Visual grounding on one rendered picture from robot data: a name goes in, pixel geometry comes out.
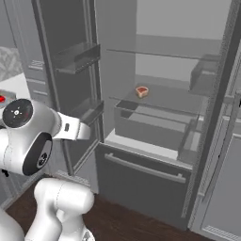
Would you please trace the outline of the grey left fridge door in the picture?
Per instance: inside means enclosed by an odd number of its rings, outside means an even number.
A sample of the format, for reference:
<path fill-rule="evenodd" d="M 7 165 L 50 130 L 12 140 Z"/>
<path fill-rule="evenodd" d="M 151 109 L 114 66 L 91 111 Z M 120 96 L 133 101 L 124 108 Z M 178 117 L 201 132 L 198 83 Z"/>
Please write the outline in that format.
<path fill-rule="evenodd" d="M 52 107 L 69 112 L 88 98 L 101 100 L 99 60 L 76 74 L 56 70 L 54 55 L 81 42 L 97 43 L 94 0 L 32 0 Z M 103 140 L 103 113 L 88 140 L 60 142 L 67 173 L 74 175 Z"/>

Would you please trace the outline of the grey fridge body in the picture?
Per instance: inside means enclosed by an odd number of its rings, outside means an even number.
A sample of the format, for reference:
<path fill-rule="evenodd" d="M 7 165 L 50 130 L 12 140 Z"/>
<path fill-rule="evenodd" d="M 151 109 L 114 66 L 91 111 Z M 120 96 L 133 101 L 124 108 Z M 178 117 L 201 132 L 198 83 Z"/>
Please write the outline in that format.
<path fill-rule="evenodd" d="M 115 106 L 130 90 L 147 85 L 189 91 L 199 59 L 108 51 L 112 40 L 136 35 L 222 40 L 232 0 L 98 0 L 98 37 L 104 97 L 104 141 L 101 144 L 188 169 L 178 152 L 122 137 L 115 131 Z"/>

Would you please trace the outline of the grey fridge door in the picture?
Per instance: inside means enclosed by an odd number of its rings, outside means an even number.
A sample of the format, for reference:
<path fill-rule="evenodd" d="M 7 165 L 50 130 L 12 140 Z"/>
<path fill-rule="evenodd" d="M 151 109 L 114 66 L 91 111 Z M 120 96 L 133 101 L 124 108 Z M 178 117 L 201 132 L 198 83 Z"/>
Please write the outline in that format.
<path fill-rule="evenodd" d="M 101 100 L 99 60 L 76 74 L 56 70 L 54 55 L 81 42 L 97 43 L 94 0 L 32 0 L 52 107 L 69 112 L 88 98 Z M 103 140 L 103 113 L 88 140 L 60 142 L 67 173 L 74 175 Z"/>
<path fill-rule="evenodd" d="M 197 159 L 194 163 L 185 195 L 182 219 L 184 220 L 186 227 L 190 222 L 195 200 L 198 196 L 202 173 L 211 148 L 218 117 L 229 83 L 239 41 L 241 39 L 241 34 L 238 32 L 239 25 L 241 25 L 241 0 L 232 0 L 219 51 L 220 59 L 217 64 L 217 75 L 215 82 L 211 87 L 211 96 L 208 99 L 208 105 L 201 129 Z"/>

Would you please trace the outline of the grey cupboard run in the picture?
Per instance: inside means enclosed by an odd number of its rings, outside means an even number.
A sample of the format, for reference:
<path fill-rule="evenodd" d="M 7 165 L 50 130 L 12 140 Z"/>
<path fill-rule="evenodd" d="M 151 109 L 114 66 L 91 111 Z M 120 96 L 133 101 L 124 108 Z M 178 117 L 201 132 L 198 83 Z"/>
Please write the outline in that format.
<path fill-rule="evenodd" d="M 31 0 L 4 0 L 30 96 L 48 106 L 51 99 Z"/>

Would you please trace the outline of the grey fridge door bin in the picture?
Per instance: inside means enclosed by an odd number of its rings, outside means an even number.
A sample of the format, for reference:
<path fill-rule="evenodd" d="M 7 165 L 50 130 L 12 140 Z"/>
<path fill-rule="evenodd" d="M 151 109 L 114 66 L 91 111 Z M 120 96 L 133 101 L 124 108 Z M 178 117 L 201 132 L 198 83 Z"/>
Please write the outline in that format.
<path fill-rule="evenodd" d="M 178 150 L 178 160 L 193 165 L 197 158 L 197 151 L 201 137 L 200 120 L 193 120 L 188 126 L 185 136 Z"/>
<path fill-rule="evenodd" d="M 81 122 L 91 126 L 104 111 L 104 102 L 91 98 L 83 101 L 79 106 L 69 112 L 69 116 L 78 118 Z"/>
<path fill-rule="evenodd" d="M 219 56 L 204 55 L 198 61 L 190 75 L 189 91 L 193 94 L 207 96 L 211 94 L 214 84 Z"/>
<path fill-rule="evenodd" d="M 101 57 L 101 45 L 81 42 L 54 55 L 57 71 L 76 74 L 97 62 Z"/>

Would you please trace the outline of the grey right fridge door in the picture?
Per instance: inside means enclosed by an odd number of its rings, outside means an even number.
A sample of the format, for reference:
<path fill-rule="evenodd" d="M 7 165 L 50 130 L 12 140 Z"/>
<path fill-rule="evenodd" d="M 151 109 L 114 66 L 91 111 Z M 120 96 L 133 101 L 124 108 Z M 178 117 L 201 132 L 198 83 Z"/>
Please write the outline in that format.
<path fill-rule="evenodd" d="M 195 200 L 198 196 L 202 173 L 211 148 L 218 117 L 229 83 L 239 41 L 241 39 L 241 34 L 238 32 L 239 25 L 241 25 L 241 0 L 232 0 L 219 51 L 220 59 L 217 64 L 217 75 L 215 82 L 211 87 L 211 96 L 208 99 L 208 105 L 201 129 L 197 159 L 194 163 L 185 195 L 182 219 L 184 220 L 186 227 L 190 222 Z"/>

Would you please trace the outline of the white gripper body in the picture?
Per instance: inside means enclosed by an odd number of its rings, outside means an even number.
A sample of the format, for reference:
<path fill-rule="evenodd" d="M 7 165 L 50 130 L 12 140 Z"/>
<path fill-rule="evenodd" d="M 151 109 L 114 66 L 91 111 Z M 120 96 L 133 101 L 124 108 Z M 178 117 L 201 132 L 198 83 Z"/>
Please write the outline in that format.
<path fill-rule="evenodd" d="M 79 125 L 79 131 L 77 134 L 77 138 L 81 139 L 81 140 L 87 140 L 90 139 L 90 135 L 91 135 L 91 129 L 88 125 L 86 125 L 85 123 L 81 122 Z"/>

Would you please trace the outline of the grey tall cupboard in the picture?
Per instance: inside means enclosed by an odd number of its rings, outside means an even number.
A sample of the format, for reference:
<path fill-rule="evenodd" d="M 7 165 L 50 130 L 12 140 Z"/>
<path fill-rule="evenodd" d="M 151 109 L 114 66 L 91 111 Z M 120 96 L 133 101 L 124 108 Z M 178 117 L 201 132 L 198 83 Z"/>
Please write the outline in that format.
<path fill-rule="evenodd" d="M 241 241 L 241 120 L 235 122 L 224 161 L 218 161 L 228 122 L 222 118 L 189 222 L 192 232 L 215 241 Z"/>

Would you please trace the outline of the dark grey freezer drawer front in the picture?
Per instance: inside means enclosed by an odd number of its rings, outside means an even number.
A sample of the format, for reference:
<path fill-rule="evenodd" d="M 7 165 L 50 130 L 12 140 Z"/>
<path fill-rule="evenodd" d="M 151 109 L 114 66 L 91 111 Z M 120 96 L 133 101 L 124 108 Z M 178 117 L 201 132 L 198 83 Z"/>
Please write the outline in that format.
<path fill-rule="evenodd" d="M 110 153 L 122 160 L 149 169 L 173 175 L 181 173 L 186 178 L 186 182 L 180 184 L 124 167 L 104 157 Z M 185 230 L 182 211 L 191 174 L 190 170 L 104 144 L 97 147 L 95 156 L 99 193 L 103 198 Z"/>

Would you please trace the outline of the red raw steak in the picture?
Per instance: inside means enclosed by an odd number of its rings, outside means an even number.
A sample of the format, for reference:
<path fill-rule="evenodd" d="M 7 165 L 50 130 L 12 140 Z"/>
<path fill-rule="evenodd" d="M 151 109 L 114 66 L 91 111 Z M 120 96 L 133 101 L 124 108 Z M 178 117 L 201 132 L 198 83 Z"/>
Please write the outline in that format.
<path fill-rule="evenodd" d="M 149 89 L 147 87 L 137 87 L 136 93 L 139 98 L 143 98 L 148 95 Z"/>

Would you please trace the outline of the grey appliance with red knob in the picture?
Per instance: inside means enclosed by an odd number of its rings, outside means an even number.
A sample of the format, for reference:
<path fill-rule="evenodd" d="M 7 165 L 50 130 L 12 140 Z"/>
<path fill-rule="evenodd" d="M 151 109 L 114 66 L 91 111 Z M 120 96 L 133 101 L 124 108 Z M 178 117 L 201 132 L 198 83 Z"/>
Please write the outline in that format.
<path fill-rule="evenodd" d="M 4 108 L 10 102 L 16 100 L 16 93 L 4 89 L 0 89 L 0 109 Z"/>

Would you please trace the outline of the grey crisper drawer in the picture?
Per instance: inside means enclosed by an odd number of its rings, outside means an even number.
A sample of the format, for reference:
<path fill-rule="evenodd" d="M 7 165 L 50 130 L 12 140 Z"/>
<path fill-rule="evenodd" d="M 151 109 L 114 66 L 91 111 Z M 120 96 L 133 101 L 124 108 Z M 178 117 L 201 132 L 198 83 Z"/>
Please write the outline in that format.
<path fill-rule="evenodd" d="M 122 137 L 180 152 L 197 114 L 185 114 L 146 107 L 129 101 L 115 106 L 115 131 Z"/>

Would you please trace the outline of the glass fridge shelf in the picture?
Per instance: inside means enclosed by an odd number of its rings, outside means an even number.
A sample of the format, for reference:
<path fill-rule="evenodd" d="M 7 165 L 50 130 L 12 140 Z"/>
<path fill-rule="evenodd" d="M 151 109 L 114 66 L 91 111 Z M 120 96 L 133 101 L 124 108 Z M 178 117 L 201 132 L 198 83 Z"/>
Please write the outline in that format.
<path fill-rule="evenodd" d="M 186 89 L 165 86 L 147 85 L 149 93 L 139 98 L 136 89 L 130 90 L 123 98 L 111 97 L 122 104 L 142 105 L 158 109 L 166 109 L 186 114 L 204 114 L 207 98 L 192 94 Z"/>
<path fill-rule="evenodd" d="M 173 56 L 213 60 L 219 54 L 222 40 L 136 35 L 133 40 L 112 40 L 108 51 L 152 56 Z"/>

